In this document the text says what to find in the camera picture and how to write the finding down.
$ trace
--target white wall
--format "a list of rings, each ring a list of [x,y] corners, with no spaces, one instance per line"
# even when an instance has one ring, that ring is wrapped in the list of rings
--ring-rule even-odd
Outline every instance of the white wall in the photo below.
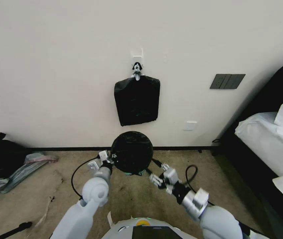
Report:
[[[161,81],[159,116],[121,127],[114,84],[141,47]],[[154,146],[208,146],[282,65],[283,0],[2,0],[0,131],[33,147],[110,146],[129,130]],[[210,90],[216,73],[247,75]]]

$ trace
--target black bed frame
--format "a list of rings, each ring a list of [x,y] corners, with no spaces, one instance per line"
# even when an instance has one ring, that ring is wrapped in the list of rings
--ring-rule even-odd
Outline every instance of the black bed frame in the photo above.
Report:
[[[220,139],[220,149],[254,194],[259,198],[265,198],[283,221],[283,194],[272,182],[272,179],[278,176],[234,134],[240,121],[256,113],[277,112],[281,104],[283,104],[283,67],[273,75],[223,134]]]

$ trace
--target white bedsheet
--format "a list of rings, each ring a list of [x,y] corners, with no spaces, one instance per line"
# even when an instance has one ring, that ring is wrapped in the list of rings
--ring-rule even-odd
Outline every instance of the white bedsheet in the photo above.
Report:
[[[235,134],[278,176],[283,176],[283,127],[276,112],[258,113],[239,123]]]
[[[273,183],[283,193],[283,127],[274,124],[275,116],[255,114],[240,122],[235,134],[279,176]]]

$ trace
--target screen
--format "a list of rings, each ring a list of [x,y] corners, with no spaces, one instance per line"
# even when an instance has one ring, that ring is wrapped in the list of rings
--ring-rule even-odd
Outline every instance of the screen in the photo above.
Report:
[[[182,239],[167,226],[134,226],[132,239]]]

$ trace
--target black trash bag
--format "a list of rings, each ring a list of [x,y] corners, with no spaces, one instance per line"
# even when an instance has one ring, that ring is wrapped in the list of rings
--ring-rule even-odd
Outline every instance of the black trash bag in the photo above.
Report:
[[[125,173],[141,175],[152,160],[152,143],[146,135],[128,131],[114,140],[111,154],[116,168]]]
[[[115,84],[114,96],[121,126],[151,122],[158,117],[160,81],[134,77]]]

